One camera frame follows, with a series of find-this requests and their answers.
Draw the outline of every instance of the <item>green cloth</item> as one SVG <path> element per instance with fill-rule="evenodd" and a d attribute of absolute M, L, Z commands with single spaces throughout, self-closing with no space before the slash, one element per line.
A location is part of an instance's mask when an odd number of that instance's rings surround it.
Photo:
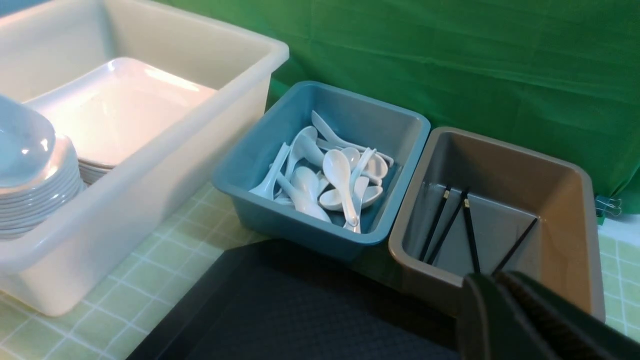
<path fill-rule="evenodd" d="M 289 44 L 271 102 L 339 86 L 576 163 L 605 196 L 640 166 L 637 0 L 162 2 Z"/>

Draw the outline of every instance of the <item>plate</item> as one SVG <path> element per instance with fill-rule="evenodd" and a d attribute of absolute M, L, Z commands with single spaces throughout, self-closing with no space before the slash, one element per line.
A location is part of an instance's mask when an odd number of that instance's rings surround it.
<path fill-rule="evenodd" d="M 117 58 L 25 104 L 71 138 L 81 162 L 112 168 L 215 92 Z"/>

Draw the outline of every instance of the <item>light blue bowl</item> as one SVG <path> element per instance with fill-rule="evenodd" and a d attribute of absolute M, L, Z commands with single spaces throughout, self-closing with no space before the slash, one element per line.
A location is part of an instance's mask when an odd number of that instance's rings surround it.
<path fill-rule="evenodd" d="M 329 224 L 249 192 L 269 170 L 283 142 L 311 125 L 315 110 L 341 138 L 375 148 L 395 160 L 383 196 L 361 216 L 362 234 Z M 431 124 L 422 115 L 339 88 L 306 81 L 293 86 L 235 144 L 215 169 L 212 182 L 231 196 L 243 225 L 285 238 L 322 254 L 352 261 L 365 246 L 389 236 Z M 344 223 L 342 213 L 329 211 Z"/>

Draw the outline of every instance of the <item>stack of plates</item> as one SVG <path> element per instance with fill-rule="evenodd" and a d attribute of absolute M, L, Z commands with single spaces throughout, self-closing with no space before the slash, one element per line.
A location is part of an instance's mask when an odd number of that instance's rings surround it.
<path fill-rule="evenodd" d="M 0 188 L 0 240 L 21 237 L 85 188 L 71 140 L 56 134 L 51 158 L 35 178 Z"/>
<path fill-rule="evenodd" d="M 80 174 L 93 184 L 215 92 L 117 58 L 26 105 L 71 138 Z"/>
<path fill-rule="evenodd" d="M 98 181 L 101 177 L 105 176 L 114 166 L 113 165 L 101 165 L 98 163 L 92 163 L 84 159 L 79 159 L 80 176 L 86 182 L 87 185 L 91 185 Z"/>

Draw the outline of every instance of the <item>black chopstick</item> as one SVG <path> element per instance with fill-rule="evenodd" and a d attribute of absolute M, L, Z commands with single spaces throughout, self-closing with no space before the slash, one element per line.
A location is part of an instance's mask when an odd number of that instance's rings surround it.
<path fill-rule="evenodd" d="M 502 261 L 500 261 L 498 266 L 496 266 L 495 270 L 491 273 L 492 275 L 495 275 L 498 271 L 500 271 L 500 270 L 502 270 L 502 268 L 504 268 L 504 265 L 506 265 L 507 262 L 509 261 L 509 259 L 511 259 L 513 253 L 516 252 L 516 250 L 518 250 L 518 247 L 524 241 L 524 239 L 527 237 L 527 235 L 529 234 L 529 231 L 531 231 L 531 229 L 533 229 L 533 225 L 536 225 L 537 221 L 538 221 L 537 217 L 533 218 L 533 221 L 531 222 L 531 224 L 529 224 L 529 226 L 524 231 L 524 233 L 522 233 L 522 235 L 520 235 L 520 237 L 516 240 L 516 242 L 513 244 L 513 246 L 509 249 L 507 254 L 504 256 L 504 258 L 502 258 Z"/>
<path fill-rule="evenodd" d="M 440 251 L 440 248 L 442 247 L 442 244 L 444 243 L 444 240 L 446 239 L 447 234 L 449 234 L 449 230 L 451 230 L 451 226 L 453 226 L 453 222 L 456 220 L 456 216 L 458 216 L 458 213 L 460 212 L 460 208 L 462 208 L 462 204 L 464 204 L 468 193 L 469 193 L 469 188 L 466 188 L 465 191 L 462 192 L 462 195 L 460 196 L 460 201 L 456 206 L 455 211 L 453 211 L 453 215 L 451 215 L 451 218 L 449 219 L 447 226 L 444 228 L 444 232 L 442 233 L 442 235 L 440 235 L 440 239 L 438 239 L 438 242 L 436 242 L 436 246 L 433 248 L 433 251 L 429 256 L 429 259 L 427 260 L 427 264 L 433 265 L 433 262 L 438 256 L 438 252 Z"/>
<path fill-rule="evenodd" d="M 471 221 L 471 207 L 469 205 L 469 197 L 464 197 L 465 206 L 462 212 L 465 215 L 465 227 L 467 228 L 467 240 L 469 241 L 469 251 L 471 251 L 471 262 L 474 264 L 474 272 L 480 273 L 480 260 L 478 260 L 478 249 L 476 247 L 476 236 L 474 234 L 474 225 Z"/>
<path fill-rule="evenodd" d="M 442 199 L 440 199 L 440 203 L 438 205 L 438 209 L 436 210 L 436 215 L 433 217 L 431 221 L 431 228 L 429 228 L 429 234 L 427 234 L 427 240 L 425 240 L 424 245 L 422 246 L 422 251 L 420 251 L 420 257 L 418 260 L 424 261 L 424 258 L 427 256 L 427 250 L 429 250 L 429 245 L 431 245 L 431 239 L 433 238 L 433 234 L 436 231 L 436 227 L 438 226 L 438 222 L 440 221 L 440 215 L 442 215 L 442 210 L 444 210 L 444 206 L 447 204 L 447 199 L 449 198 L 449 193 L 451 192 L 451 185 L 447 185 L 447 188 L 444 190 L 442 194 Z"/>

